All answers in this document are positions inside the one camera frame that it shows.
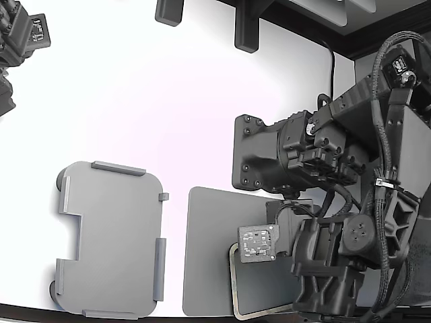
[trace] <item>gray plastic tray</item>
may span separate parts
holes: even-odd
[[[57,178],[59,212],[80,218],[77,260],[57,259],[52,299],[95,318],[138,319],[163,300],[163,193],[145,170],[79,161]]]
[[[230,247],[241,226],[267,223],[267,201],[249,194],[197,187],[190,191],[183,310],[188,316],[233,316]],[[242,264],[235,257],[242,315],[292,303],[299,284],[291,258]]]

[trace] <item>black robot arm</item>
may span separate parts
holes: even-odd
[[[409,241],[418,216],[430,217],[431,208],[425,199],[431,194],[431,71],[401,46],[389,50],[406,38],[431,53],[419,35],[398,33],[382,46],[371,75],[318,111],[272,126],[253,116],[236,119],[233,186],[286,199],[267,205],[268,223],[279,233],[264,248],[251,248],[243,241],[250,232],[240,228],[241,259],[293,256],[292,273],[302,282],[294,309],[311,320],[376,322],[400,303],[411,282]],[[359,177],[372,179],[361,205],[345,189]],[[312,201],[298,200],[314,187],[327,191],[319,211]],[[326,217],[335,192],[345,206]],[[352,213],[353,204],[360,212]],[[391,299],[389,269],[403,264],[405,282]],[[374,305],[357,318],[367,268],[380,269],[380,288]]]
[[[15,108],[6,69],[20,66],[35,50],[51,45],[44,14],[28,15],[15,0],[0,0],[0,116]]]

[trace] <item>white surface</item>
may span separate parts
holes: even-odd
[[[76,161],[145,168],[170,193],[165,302],[184,316],[187,198],[194,186],[233,190],[234,119],[267,124],[313,110],[328,92],[330,55],[261,22],[260,49],[234,48],[234,9],[186,0],[182,24],[154,20],[156,0],[23,1],[45,13],[53,45],[9,70],[17,108],[0,119],[0,303],[55,310],[56,258],[75,258],[77,227],[57,214],[57,174]],[[354,84],[337,56],[336,95]]]

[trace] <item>gray tray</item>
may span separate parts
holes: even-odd
[[[163,300],[163,193],[145,170],[80,161],[57,178],[59,212],[78,216],[77,260],[57,259],[52,299],[95,318],[138,319]]]
[[[189,196],[183,310],[188,316],[233,316],[229,250],[241,226],[267,223],[265,203],[249,194],[193,188]],[[292,303],[299,292],[291,258],[235,260],[238,307],[245,315]]]

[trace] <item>black shelf bracket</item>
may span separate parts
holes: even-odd
[[[259,18],[275,0],[238,0],[235,18],[235,47],[245,52],[259,49]]]
[[[183,20],[184,0],[157,0],[156,21],[176,27]]]

